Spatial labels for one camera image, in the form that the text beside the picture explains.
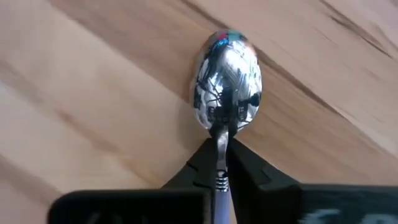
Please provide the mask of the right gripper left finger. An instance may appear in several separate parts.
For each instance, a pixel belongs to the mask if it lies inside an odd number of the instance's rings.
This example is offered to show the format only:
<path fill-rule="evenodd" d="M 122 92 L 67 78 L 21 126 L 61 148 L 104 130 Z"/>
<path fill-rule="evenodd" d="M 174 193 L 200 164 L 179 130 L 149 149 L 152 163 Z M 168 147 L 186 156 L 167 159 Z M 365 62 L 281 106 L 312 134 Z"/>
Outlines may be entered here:
<path fill-rule="evenodd" d="M 47 224 L 213 224 L 215 160 L 208 138 L 161 188 L 76 190 L 51 204 Z"/>

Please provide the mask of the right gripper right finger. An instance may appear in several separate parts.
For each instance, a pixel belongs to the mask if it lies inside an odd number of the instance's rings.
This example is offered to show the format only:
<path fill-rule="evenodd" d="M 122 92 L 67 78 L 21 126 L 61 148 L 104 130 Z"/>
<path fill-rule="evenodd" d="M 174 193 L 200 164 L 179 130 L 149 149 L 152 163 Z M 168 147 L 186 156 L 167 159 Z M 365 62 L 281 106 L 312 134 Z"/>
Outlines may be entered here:
<path fill-rule="evenodd" d="M 398 224 L 398 186 L 300 183 L 235 139 L 228 173 L 238 224 Z"/>

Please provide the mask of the purple-handled silver spoon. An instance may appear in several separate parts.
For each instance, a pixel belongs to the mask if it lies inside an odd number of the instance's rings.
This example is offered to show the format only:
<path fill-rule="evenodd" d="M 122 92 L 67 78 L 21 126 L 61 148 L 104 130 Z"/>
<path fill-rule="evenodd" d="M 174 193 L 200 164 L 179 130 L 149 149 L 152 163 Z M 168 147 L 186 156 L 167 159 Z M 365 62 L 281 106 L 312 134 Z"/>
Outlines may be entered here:
<path fill-rule="evenodd" d="M 262 97 L 262 75 L 250 41 L 233 29 L 209 36 L 192 81 L 194 114 L 216 145 L 211 224 L 229 224 L 228 143 L 251 123 Z"/>

